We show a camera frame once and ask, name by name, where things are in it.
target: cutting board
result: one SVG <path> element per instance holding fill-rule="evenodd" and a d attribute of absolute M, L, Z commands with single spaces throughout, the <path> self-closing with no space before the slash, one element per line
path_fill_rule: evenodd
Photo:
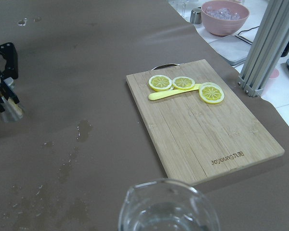
<path fill-rule="evenodd" d="M 148 81 L 159 74 L 214 82 L 224 100 L 207 104 L 192 91 L 150 101 Z M 127 83 L 169 178 L 196 185 L 284 153 L 206 60 L 128 75 Z"/>

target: metal container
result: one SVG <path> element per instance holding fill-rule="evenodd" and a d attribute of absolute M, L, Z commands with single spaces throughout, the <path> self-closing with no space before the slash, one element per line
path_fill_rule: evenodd
<path fill-rule="evenodd" d="M 201 24 L 201 9 L 200 8 L 194 8 L 191 12 L 191 18 L 189 20 L 192 24 Z"/>

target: toy lemon slice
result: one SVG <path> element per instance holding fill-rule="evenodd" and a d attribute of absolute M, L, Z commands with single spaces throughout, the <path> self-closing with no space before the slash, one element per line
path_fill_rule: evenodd
<path fill-rule="evenodd" d="M 215 83 L 203 83 L 199 87 L 199 96 L 206 103 L 220 103 L 224 99 L 224 93 L 220 86 Z"/>
<path fill-rule="evenodd" d="M 172 80 L 164 75 L 156 75 L 152 76 L 149 79 L 149 86 L 154 90 L 154 91 L 164 91 L 168 90 L 172 86 Z"/>
<path fill-rule="evenodd" d="M 190 77 L 179 76 L 172 80 L 174 88 L 179 90 L 189 90 L 195 85 L 195 81 Z"/>

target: gray surface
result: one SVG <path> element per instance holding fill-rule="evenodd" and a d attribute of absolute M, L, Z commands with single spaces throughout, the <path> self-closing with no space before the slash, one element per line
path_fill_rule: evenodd
<path fill-rule="evenodd" d="M 200 59 L 286 152 L 197 188 L 224 231 L 289 230 L 289 127 L 166 1 L 0 0 L 8 41 L 26 116 L 0 121 L 0 230 L 116 230 L 127 188 L 165 176 L 125 76 Z"/>

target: water spill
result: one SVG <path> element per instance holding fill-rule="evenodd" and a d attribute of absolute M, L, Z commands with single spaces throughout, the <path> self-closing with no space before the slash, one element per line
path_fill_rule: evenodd
<path fill-rule="evenodd" d="M 2 214 L 2 219 L 8 219 L 10 218 L 10 213 L 3 213 Z"/>
<path fill-rule="evenodd" d="M 91 227 L 91 228 L 89 228 L 88 231 L 98 231 L 98 230 L 97 230 L 97 228 L 95 228 L 95 227 Z"/>
<path fill-rule="evenodd" d="M 91 130 L 92 127 L 88 120 L 80 121 L 77 126 L 78 131 L 78 136 L 76 138 L 77 142 L 85 142 L 88 139 Z"/>
<path fill-rule="evenodd" d="M 42 148 L 51 148 L 53 147 L 54 143 L 53 141 L 47 141 L 42 145 Z"/>
<path fill-rule="evenodd" d="M 67 181 L 67 178 L 69 177 L 70 172 L 72 171 L 73 167 L 72 167 L 72 163 L 69 160 L 67 163 L 64 163 L 61 165 L 61 167 L 59 168 L 59 182 L 65 183 Z"/>
<path fill-rule="evenodd" d="M 35 194 L 39 199 L 43 198 L 46 196 L 46 190 L 45 186 L 41 185 L 39 186 L 38 192 Z"/>
<path fill-rule="evenodd" d="M 11 192 L 15 195 L 18 195 L 20 190 L 21 190 L 21 186 L 18 186 L 17 184 L 13 185 L 11 188 Z"/>
<path fill-rule="evenodd" d="M 33 19 L 33 22 L 37 23 L 37 22 L 39 22 L 40 20 L 42 20 L 41 17 L 36 17 L 36 18 Z"/>
<path fill-rule="evenodd" d="M 31 226 L 30 215 L 27 212 L 20 212 L 17 214 L 17 220 L 13 225 L 13 231 L 28 230 Z"/>
<path fill-rule="evenodd" d="M 78 154 L 79 154 L 79 148 L 78 148 L 78 147 L 74 147 L 73 150 L 74 150 L 74 151 L 69 155 L 69 158 L 70 158 L 71 160 L 75 160 L 76 157 L 77 157 Z"/>
<path fill-rule="evenodd" d="M 77 220 L 81 224 L 90 220 L 87 205 L 84 201 L 76 198 L 74 203 L 71 204 L 64 217 L 58 221 L 56 226 L 60 228 L 65 221 L 69 220 Z"/>
<path fill-rule="evenodd" d="M 17 207 L 18 207 L 18 204 L 13 204 L 13 205 L 12 205 L 12 208 L 13 208 L 13 209 L 16 209 Z"/>
<path fill-rule="evenodd" d="M 19 26 L 25 26 L 26 23 L 27 23 L 27 18 L 24 18 L 24 19 L 18 21 Z"/>
<path fill-rule="evenodd" d="M 25 197 L 22 197 L 21 198 L 21 208 L 24 208 L 24 209 L 29 209 L 30 208 L 30 205 L 31 205 L 31 202 L 29 199 L 25 198 Z"/>

